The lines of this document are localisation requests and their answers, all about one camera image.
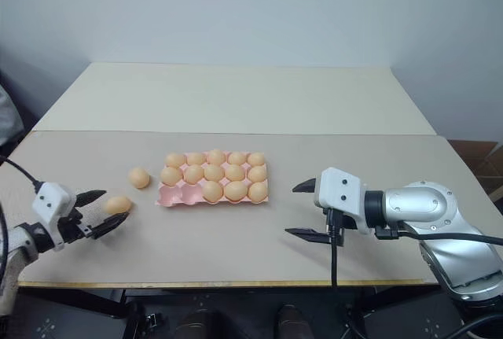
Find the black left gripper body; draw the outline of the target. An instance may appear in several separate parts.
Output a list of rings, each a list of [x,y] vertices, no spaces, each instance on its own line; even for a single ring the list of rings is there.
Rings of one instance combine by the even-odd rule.
[[[57,228],[64,243],[72,243],[81,238],[94,238],[94,232],[89,225],[82,222],[83,214],[73,208],[67,216],[61,216]]]

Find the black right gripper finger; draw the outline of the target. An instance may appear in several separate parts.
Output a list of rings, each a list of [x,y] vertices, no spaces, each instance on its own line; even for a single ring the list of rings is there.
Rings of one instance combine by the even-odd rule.
[[[316,178],[308,179],[292,188],[293,193],[314,193]]]
[[[285,232],[312,243],[329,243],[329,235],[308,228],[287,228]]]

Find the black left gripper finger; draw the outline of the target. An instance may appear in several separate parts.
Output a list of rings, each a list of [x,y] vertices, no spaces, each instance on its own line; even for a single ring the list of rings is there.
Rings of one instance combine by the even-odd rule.
[[[129,212],[122,212],[105,219],[103,223],[91,228],[91,237],[98,239],[107,233],[115,230],[129,216]]]
[[[106,193],[107,193],[106,190],[89,190],[83,193],[78,193],[76,195],[74,207],[81,208],[87,206],[96,201],[98,198],[102,197]]]

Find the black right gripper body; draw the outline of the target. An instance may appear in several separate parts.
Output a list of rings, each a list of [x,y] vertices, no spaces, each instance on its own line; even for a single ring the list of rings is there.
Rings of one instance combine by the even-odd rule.
[[[329,241],[337,246],[343,246],[345,230],[356,230],[356,222],[342,211],[334,208],[324,208],[323,213],[326,218]]]

